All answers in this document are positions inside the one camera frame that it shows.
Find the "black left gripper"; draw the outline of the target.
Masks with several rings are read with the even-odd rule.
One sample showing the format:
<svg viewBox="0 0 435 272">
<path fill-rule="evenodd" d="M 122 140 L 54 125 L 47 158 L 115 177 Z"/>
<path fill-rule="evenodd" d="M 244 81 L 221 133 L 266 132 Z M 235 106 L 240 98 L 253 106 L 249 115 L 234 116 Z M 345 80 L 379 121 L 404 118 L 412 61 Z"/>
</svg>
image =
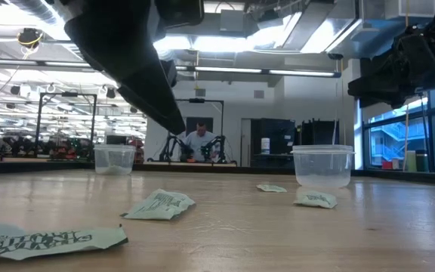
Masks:
<svg viewBox="0 0 435 272">
<path fill-rule="evenodd" d="M 186 127 L 172 88 L 177 84 L 173 60 L 160 60 L 148 36 L 149 0 L 59 0 L 66 11 L 65 31 L 87 62 L 119 84 L 118 92 L 133 107 L 172 134 Z"/>
</svg>

